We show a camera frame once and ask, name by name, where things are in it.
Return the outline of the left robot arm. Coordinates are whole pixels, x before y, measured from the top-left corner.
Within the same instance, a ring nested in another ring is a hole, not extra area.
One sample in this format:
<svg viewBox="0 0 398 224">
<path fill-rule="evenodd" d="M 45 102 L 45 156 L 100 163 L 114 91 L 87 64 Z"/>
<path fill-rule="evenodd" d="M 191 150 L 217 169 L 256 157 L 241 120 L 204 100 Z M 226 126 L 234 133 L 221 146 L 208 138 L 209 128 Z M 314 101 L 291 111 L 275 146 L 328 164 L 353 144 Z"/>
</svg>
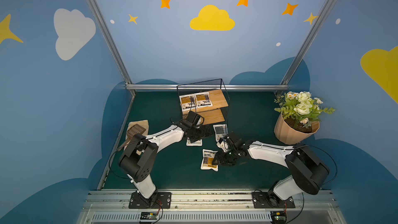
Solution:
<svg viewBox="0 0 398 224">
<path fill-rule="evenodd" d="M 203 116 L 190 111 L 185 119 L 174 122 L 163 131 L 149 136 L 136 134 L 131 138 L 119 158 L 118 166 L 143 199 L 155 201 L 157 196 L 150 173 L 158 152 L 183 139 L 196 142 L 214 135 L 212 127 L 205 125 L 204 120 Z"/>
</svg>

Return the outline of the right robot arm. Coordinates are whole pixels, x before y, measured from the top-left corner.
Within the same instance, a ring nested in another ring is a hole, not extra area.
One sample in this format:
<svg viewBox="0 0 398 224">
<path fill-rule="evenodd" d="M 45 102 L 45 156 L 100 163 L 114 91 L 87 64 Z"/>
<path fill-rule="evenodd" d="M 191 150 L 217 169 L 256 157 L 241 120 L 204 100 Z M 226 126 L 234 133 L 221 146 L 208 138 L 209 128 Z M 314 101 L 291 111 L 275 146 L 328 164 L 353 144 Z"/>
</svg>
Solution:
<svg viewBox="0 0 398 224">
<path fill-rule="evenodd" d="M 307 145 L 279 146 L 260 141 L 244 142 L 233 132 L 222 137 L 217 145 L 222 151 L 217 152 L 213 158 L 212 164 L 215 166 L 234 166 L 240 158 L 249 158 L 272 162 L 289 169 L 291 175 L 277 181 L 266 194 L 266 199 L 272 206 L 301 193 L 317 195 L 330 174 L 328 166 Z"/>
</svg>

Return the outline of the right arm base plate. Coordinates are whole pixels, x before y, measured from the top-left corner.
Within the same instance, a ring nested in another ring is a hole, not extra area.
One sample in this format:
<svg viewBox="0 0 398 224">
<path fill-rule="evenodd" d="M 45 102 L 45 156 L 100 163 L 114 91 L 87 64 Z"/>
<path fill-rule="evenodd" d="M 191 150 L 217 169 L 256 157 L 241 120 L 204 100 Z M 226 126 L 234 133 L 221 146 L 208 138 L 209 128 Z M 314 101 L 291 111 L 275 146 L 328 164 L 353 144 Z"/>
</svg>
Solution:
<svg viewBox="0 0 398 224">
<path fill-rule="evenodd" d="M 251 193 L 254 208 L 295 208 L 292 197 L 287 200 L 281 200 L 275 195 L 269 195 L 267 192 L 254 191 Z"/>
</svg>

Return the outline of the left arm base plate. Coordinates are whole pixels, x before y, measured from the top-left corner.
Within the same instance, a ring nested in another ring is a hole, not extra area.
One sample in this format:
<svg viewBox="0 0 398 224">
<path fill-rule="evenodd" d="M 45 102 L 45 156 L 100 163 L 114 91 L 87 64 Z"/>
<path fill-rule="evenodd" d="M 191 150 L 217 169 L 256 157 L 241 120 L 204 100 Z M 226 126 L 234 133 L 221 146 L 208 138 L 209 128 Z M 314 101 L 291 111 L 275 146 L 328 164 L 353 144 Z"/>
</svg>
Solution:
<svg viewBox="0 0 398 224">
<path fill-rule="evenodd" d="M 140 193 L 131 194 L 129 209 L 150 209 L 159 208 L 169 209 L 171 207 L 171 192 L 155 192 L 149 199 L 144 198 Z"/>
</svg>

